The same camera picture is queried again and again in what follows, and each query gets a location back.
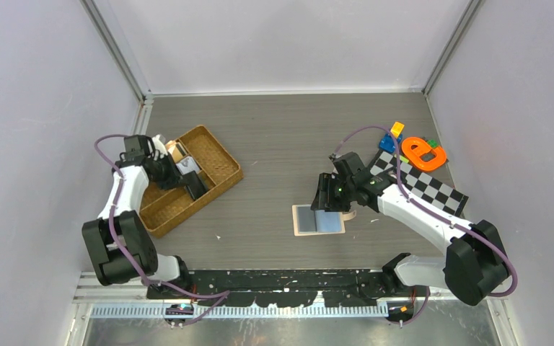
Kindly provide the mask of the beige card holder wallet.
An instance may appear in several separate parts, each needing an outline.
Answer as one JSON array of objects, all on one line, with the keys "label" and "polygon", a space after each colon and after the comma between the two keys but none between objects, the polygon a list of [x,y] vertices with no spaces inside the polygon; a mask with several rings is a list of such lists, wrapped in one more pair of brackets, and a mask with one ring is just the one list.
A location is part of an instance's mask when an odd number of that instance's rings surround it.
[{"label": "beige card holder wallet", "polygon": [[323,210],[315,211],[317,231],[310,234],[300,234],[297,227],[297,208],[310,205],[292,205],[293,230],[295,236],[319,236],[344,234],[346,232],[345,222],[356,217],[356,211],[346,213],[341,212],[325,212]]}]

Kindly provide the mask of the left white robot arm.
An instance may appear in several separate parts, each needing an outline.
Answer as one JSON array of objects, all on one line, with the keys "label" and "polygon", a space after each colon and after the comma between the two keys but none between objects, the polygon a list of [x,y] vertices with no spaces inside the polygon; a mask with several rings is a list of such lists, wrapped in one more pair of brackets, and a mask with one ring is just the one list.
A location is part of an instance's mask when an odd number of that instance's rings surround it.
[{"label": "left white robot arm", "polygon": [[167,150],[163,136],[124,136],[125,149],[117,161],[104,153],[113,186],[98,217],[82,226],[82,237],[101,285],[124,284],[141,278],[164,288],[175,298],[186,297],[192,279],[181,257],[157,252],[139,212],[151,183],[164,191],[183,187],[193,200],[208,192],[195,170],[181,171]]}]

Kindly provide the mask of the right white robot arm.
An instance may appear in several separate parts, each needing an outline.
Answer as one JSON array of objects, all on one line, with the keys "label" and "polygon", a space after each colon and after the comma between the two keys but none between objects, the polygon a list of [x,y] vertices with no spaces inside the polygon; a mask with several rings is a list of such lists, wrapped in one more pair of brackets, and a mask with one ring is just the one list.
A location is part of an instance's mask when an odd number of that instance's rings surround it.
[{"label": "right white robot arm", "polygon": [[438,257],[402,253],[384,265],[389,294],[401,296],[413,286],[443,288],[475,306],[488,296],[514,292],[517,273],[492,223],[458,218],[414,195],[403,184],[398,161],[373,173],[354,152],[330,160],[334,170],[319,175],[312,210],[348,212],[357,203],[403,223],[441,252]]}]

